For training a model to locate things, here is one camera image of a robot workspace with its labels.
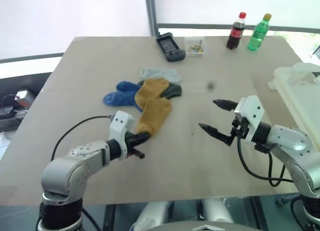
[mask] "yellow sock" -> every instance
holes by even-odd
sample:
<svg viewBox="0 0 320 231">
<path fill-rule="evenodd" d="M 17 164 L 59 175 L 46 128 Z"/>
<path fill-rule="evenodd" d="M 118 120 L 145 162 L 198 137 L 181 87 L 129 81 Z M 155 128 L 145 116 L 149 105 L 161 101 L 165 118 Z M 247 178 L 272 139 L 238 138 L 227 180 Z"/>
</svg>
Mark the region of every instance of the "yellow sock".
<svg viewBox="0 0 320 231">
<path fill-rule="evenodd" d="M 136 104 L 145 109 L 147 99 L 160 98 L 160 95 L 169 87 L 169 81 L 165 78 L 148 78 L 142 87 L 136 92 L 134 100 Z"/>
<path fill-rule="evenodd" d="M 148 98 L 142 116 L 137 125 L 137 133 L 148 132 L 152 136 L 157 133 L 171 111 L 171 103 L 165 97 Z"/>
</svg>

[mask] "green bottle cap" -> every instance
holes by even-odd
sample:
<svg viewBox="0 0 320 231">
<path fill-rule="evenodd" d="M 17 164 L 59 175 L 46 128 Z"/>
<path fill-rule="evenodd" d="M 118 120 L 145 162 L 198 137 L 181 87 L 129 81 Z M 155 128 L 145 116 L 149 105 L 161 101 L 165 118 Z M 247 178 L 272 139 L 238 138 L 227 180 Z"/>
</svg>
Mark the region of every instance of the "green bottle cap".
<svg viewBox="0 0 320 231">
<path fill-rule="evenodd" d="M 269 20 L 271 19 L 271 16 L 272 16 L 272 15 L 271 15 L 270 13 L 266 13 L 266 14 L 263 16 L 263 19 L 269 21 Z"/>
</svg>

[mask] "table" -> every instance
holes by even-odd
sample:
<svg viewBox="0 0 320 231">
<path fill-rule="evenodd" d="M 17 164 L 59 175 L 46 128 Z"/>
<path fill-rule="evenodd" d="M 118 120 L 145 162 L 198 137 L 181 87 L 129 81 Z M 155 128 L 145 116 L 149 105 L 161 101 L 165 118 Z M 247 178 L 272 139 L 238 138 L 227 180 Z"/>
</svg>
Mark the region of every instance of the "table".
<svg viewBox="0 0 320 231">
<path fill-rule="evenodd" d="M 176 38 L 183 47 L 183 38 Z M 134 107 L 102 104 L 118 82 L 138 82 L 143 67 L 177 68 L 182 76 L 181 97 L 171 99 L 172 111 L 158 134 L 139 149 L 145 159 L 114 161 L 92 176 L 85 204 L 119 204 L 207 197 L 240 197 L 296 192 L 291 183 L 273 188 L 243 169 L 235 142 L 227 147 L 206 134 L 198 123 L 223 133 L 231 130 L 231 112 L 219 109 L 214 99 L 238 101 L 258 95 L 265 122 L 295 123 L 277 92 L 267 88 L 275 68 L 291 66 L 299 58 L 283 38 L 266 37 L 260 50 L 251 52 L 244 37 L 236 50 L 225 48 L 227 37 L 206 37 L 207 53 L 169 63 L 154 37 L 78 37 L 49 77 L 17 130 L 0 163 L 0 205 L 36 205 L 41 202 L 42 172 L 60 136 L 88 117 L 122 110 L 137 120 Z M 213 90 L 207 89 L 214 82 Z M 91 120 L 70 133 L 56 156 L 79 144 L 108 137 L 108 120 Z M 250 168 L 267 175 L 268 157 L 243 143 Z M 275 160 L 274 175 L 282 164 Z"/>
</svg>

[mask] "wire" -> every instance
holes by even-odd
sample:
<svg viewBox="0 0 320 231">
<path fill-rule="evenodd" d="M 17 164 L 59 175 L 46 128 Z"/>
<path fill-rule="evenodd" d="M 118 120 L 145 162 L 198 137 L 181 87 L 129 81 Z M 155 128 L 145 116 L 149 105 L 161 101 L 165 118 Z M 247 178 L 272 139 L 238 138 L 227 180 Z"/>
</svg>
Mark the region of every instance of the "wire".
<svg viewBox="0 0 320 231">
<path fill-rule="evenodd" d="M 10 113 L 8 113 L 8 112 L 5 111 L 4 100 L 6 99 L 6 97 L 10 97 L 10 96 L 15 96 L 15 97 L 17 97 L 15 94 L 10 93 L 10 94 L 7 94 L 7 95 L 3 96 L 2 99 L 1 99 L 1 109 L 2 109 L 2 111 L 3 111 L 6 115 L 9 115 Z"/>
<path fill-rule="evenodd" d="M 268 180 L 268 181 L 284 181 L 284 182 L 290 182 L 290 183 L 293 183 L 292 180 L 290 179 L 286 179 L 286 178 L 280 178 L 280 177 L 263 177 L 263 176 L 260 176 L 258 174 L 255 174 L 254 172 L 252 172 L 249 167 L 247 166 L 245 160 L 244 160 L 244 157 L 242 155 L 242 149 L 241 149 L 241 136 L 240 135 L 237 135 L 236 136 L 236 146 L 237 146 L 237 149 L 238 149 L 238 154 L 239 154 L 239 158 L 240 158 L 240 161 L 242 163 L 242 166 L 244 167 L 245 171 L 247 171 L 250 175 L 252 175 L 253 177 L 257 178 L 257 179 L 260 179 L 260 180 Z"/>
<path fill-rule="evenodd" d="M 268 178 L 271 178 L 272 167 L 273 167 L 273 158 L 272 158 L 272 155 L 271 155 L 270 152 L 268 152 L 268 156 L 269 156 Z M 286 170 L 286 166 L 282 165 L 281 173 L 280 173 L 280 176 L 279 176 L 280 179 L 282 179 L 284 177 L 285 170 Z M 281 180 L 278 180 L 276 183 L 273 183 L 272 180 L 269 180 L 269 184 L 272 187 L 277 187 L 277 186 L 279 186 L 280 183 L 281 183 Z"/>
<path fill-rule="evenodd" d="M 82 208 L 82 213 L 84 213 L 84 215 L 91 221 L 91 223 L 93 224 L 93 226 L 95 227 L 95 229 L 97 231 L 101 231 L 101 229 L 99 228 L 99 225 L 97 224 L 97 222 L 94 220 L 94 218 L 88 213 L 87 210 L 85 210 L 84 208 Z"/>
<path fill-rule="evenodd" d="M 94 117 L 89 117 L 85 120 L 82 120 L 81 122 L 77 123 L 76 125 L 74 125 L 72 128 L 70 128 L 67 132 L 64 133 L 64 135 L 61 136 L 61 138 L 59 138 L 58 142 L 56 142 L 52 155 L 51 155 L 51 161 L 55 159 L 55 155 L 57 152 L 57 148 L 59 146 L 59 144 L 61 143 L 61 141 L 72 131 L 74 130 L 76 127 L 78 127 L 79 125 L 83 124 L 84 122 L 87 122 L 89 120 L 93 120 L 93 119 L 99 119 L 99 118 L 108 118 L 111 119 L 112 115 L 108 115 L 108 116 L 94 116 Z"/>
<path fill-rule="evenodd" d="M 305 228 L 304 228 L 304 226 L 301 224 L 301 222 L 298 220 L 298 218 L 297 218 L 297 216 L 296 216 L 296 213 L 295 213 L 295 209 L 294 209 L 294 204 L 295 204 L 295 202 L 297 202 L 297 201 L 300 200 L 300 199 L 301 199 L 301 196 L 295 197 L 294 199 L 292 199 L 291 202 L 290 202 L 290 209 L 291 209 L 292 216 L 293 216 L 294 220 L 296 221 L 296 223 L 299 225 L 299 227 L 300 227 L 303 231 L 305 231 Z"/>
</svg>

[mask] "transparent container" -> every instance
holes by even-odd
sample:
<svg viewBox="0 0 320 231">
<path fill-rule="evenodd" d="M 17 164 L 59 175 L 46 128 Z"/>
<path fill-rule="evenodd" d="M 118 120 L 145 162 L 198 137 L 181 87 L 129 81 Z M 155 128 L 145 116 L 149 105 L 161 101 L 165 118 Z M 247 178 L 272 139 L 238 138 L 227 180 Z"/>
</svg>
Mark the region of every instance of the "transparent container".
<svg viewBox="0 0 320 231">
<path fill-rule="evenodd" d="M 185 37 L 184 49 L 187 56 L 201 56 L 206 53 L 205 37 Z"/>
<path fill-rule="evenodd" d="M 309 135 L 320 151 L 320 67 L 296 63 L 277 68 L 273 75 L 269 88 L 279 92 L 299 129 Z"/>
</svg>

